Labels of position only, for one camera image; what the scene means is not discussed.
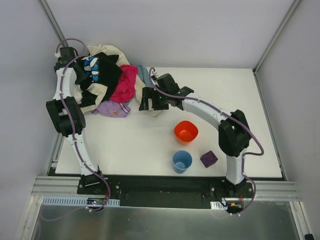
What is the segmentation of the grey blue cloth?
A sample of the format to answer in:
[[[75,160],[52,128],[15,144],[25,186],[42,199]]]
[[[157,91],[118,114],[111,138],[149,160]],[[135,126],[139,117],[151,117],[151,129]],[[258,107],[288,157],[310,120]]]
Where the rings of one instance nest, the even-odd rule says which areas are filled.
[[[131,100],[135,99],[140,104],[141,101],[142,101],[143,88],[149,87],[151,84],[150,84],[150,81],[148,80],[149,75],[148,75],[147,68],[144,67],[143,65],[140,65],[140,64],[136,64],[136,65],[133,65],[133,66],[137,67],[138,74],[137,74],[136,82],[135,82],[135,85],[134,85],[134,87],[135,87],[135,95]]]

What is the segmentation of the magenta pink cloth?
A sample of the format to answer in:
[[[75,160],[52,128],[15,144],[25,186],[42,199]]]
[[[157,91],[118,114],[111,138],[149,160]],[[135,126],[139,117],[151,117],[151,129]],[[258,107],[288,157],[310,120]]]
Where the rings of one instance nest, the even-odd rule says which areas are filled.
[[[127,103],[135,96],[135,83],[139,70],[136,66],[129,64],[121,65],[120,69],[122,74],[109,100],[116,103]]]

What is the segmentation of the lilac purple shirt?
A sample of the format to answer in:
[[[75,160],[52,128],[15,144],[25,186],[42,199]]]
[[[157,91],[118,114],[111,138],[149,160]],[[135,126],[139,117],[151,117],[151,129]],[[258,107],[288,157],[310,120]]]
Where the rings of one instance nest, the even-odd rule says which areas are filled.
[[[112,100],[101,102],[98,107],[90,111],[93,115],[103,115],[111,118],[126,118],[131,108],[127,103],[119,103]]]

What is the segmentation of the black cloth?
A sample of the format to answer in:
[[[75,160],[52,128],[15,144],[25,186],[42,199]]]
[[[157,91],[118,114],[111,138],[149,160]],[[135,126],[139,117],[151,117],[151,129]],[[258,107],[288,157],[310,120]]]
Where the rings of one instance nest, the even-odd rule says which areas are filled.
[[[93,82],[92,78],[87,76],[84,71],[84,56],[80,58],[77,63],[81,71],[85,74],[85,77],[78,77],[75,84],[81,90],[81,98],[77,100],[80,108],[83,111],[91,111],[97,108],[97,106],[104,101],[108,101],[111,95],[114,93],[120,75],[122,74],[121,68],[116,65],[119,56],[106,55],[103,52],[99,52],[95,55],[89,55],[98,58],[99,64],[99,79],[98,82]]]

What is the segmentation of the cream canvas cloth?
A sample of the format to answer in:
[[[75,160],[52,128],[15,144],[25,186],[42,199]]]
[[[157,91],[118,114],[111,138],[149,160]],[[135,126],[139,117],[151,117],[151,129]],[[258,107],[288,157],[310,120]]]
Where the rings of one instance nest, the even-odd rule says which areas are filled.
[[[121,65],[131,65],[129,63],[128,59],[126,58],[125,54],[121,50],[119,50],[117,47],[115,47],[113,45],[105,45],[105,44],[100,44],[98,46],[89,45],[89,46],[87,46],[87,50],[89,52],[88,56],[93,56],[93,55],[96,55],[96,54],[98,54],[100,52],[103,52],[108,56],[109,55],[118,55],[119,58],[118,58],[118,60],[116,62],[116,65],[119,66],[119,67]],[[78,87],[79,91],[77,92],[76,101],[82,97],[82,95],[81,95],[82,91],[80,90],[79,86],[77,86],[77,87]],[[82,108],[80,108],[80,109],[81,109],[81,111],[83,113],[87,113],[87,112],[95,110],[96,108],[93,109],[93,110],[90,110],[90,111],[83,111]]]

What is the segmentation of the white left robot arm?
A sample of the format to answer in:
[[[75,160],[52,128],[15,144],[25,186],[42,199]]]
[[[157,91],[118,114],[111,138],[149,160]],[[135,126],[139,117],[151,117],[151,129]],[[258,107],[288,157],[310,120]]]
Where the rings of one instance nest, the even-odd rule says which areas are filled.
[[[85,138],[86,120],[75,97],[76,80],[84,73],[76,63],[77,52],[72,47],[62,47],[55,53],[54,71],[57,85],[53,99],[45,106],[55,130],[70,144],[80,168],[79,185],[83,188],[103,184],[103,174],[89,152]]]

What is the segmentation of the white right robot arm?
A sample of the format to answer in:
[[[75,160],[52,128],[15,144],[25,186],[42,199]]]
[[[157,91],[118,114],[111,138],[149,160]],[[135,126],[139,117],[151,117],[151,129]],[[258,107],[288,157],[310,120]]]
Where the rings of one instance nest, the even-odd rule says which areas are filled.
[[[218,145],[226,155],[226,179],[233,185],[244,181],[242,156],[246,152],[251,136],[244,113],[237,109],[225,112],[206,102],[187,86],[179,87],[173,77],[166,73],[157,77],[151,74],[152,87],[142,89],[140,111],[162,111],[176,107],[192,113],[212,125],[218,132]]]

